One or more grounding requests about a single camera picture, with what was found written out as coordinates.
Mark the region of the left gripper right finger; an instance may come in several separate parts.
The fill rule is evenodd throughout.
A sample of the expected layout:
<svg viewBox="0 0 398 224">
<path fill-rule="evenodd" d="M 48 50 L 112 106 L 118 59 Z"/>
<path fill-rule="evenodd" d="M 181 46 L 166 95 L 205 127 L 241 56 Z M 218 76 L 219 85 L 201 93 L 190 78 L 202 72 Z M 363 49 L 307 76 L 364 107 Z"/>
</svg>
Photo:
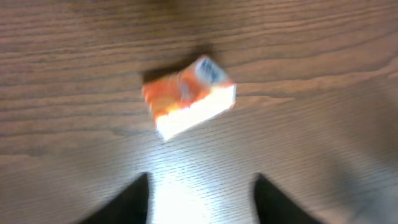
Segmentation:
<svg viewBox="0 0 398 224">
<path fill-rule="evenodd" d="M 254 204 L 260 224 L 322 224 L 261 173 L 254 181 Z"/>
</svg>

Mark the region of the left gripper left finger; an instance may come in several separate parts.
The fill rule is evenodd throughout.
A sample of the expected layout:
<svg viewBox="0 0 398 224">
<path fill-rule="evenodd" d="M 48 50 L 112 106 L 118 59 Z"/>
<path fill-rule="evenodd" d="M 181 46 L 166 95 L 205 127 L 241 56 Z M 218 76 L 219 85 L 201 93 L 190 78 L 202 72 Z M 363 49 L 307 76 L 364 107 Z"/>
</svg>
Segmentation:
<svg viewBox="0 0 398 224">
<path fill-rule="evenodd" d="M 142 173 L 120 194 L 79 224 L 146 224 L 149 176 Z"/>
</svg>

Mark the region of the small orange carton box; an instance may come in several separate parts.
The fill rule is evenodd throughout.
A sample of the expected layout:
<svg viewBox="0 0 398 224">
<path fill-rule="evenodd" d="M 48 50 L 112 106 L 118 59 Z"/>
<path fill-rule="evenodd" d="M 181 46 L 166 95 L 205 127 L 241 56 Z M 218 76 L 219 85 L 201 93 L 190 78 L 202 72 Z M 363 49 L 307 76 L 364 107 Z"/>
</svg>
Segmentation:
<svg viewBox="0 0 398 224">
<path fill-rule="evenodd" d="M 207 55 L 188 67 L 142 87 L 156 130 L 167 141 L 230 109 L 236 87 L 228 74 Z"/>
</svg>

